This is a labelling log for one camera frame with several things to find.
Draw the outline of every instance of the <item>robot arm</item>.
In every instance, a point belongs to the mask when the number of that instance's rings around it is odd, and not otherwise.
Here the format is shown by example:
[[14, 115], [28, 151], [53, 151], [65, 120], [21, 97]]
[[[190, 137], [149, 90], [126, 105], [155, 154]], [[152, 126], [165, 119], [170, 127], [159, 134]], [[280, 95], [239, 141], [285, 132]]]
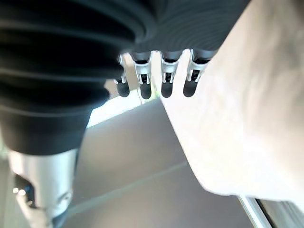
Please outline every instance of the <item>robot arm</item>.
[[[162, 50], [170, 84], [176, 68], [166, 51], [218, 49], [248, 1], [1, 1], [0, 124], [13, 191], [32, 228], [65, 220], [91, 111], [108, 99], [107, 79], [124, 84], [117, 57]], [[149, 98], [146, 60], [136, 72]]]

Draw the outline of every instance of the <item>white fabric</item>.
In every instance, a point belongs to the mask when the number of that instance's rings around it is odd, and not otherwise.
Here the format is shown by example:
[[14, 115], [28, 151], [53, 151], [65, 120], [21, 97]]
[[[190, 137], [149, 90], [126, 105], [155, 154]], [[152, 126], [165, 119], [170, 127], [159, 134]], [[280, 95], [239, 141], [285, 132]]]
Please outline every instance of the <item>white fabric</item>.
[[292, 2], [253, 0], [195, 95], [182, 93], [187, 51], [172, 96], [162, 98], [194, 174], [211, 192], [304, 203], [304, 10]]

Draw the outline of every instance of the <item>black rubber grip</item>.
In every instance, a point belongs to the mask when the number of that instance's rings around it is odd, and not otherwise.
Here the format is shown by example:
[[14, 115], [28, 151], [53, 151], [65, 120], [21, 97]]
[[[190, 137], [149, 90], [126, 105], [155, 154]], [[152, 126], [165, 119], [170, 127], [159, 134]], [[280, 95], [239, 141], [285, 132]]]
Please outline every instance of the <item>black rubber grip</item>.
[[151, 84], [142, 84], [141, 85], [141, 95], [143, 99], [149, 99], [151, 97]]
[[130, 94], [128, 81], [126, 81], [125, 83], [118, 83], [116, 87], [117, 92], [120, 96], [127, 97]]
[[195, 90], [196, 90], [196, 86], [197, 86], [198, 84], [195, 82], [195, 81], [185, 81], [185, 85], [184, 85], [184, 90], [183, 90], [183, 92], [184, 92], [184, 95], [186, 96], [186, 97], [191, 97], [191, 96], [193, 96], [194, 95], [194, 93], [195, 93]]
[[168, 98], [172, 95], [172, 91], [173, 91], [173, 83], [162, 83], [161, 84], [161, 95], [165, 98]]

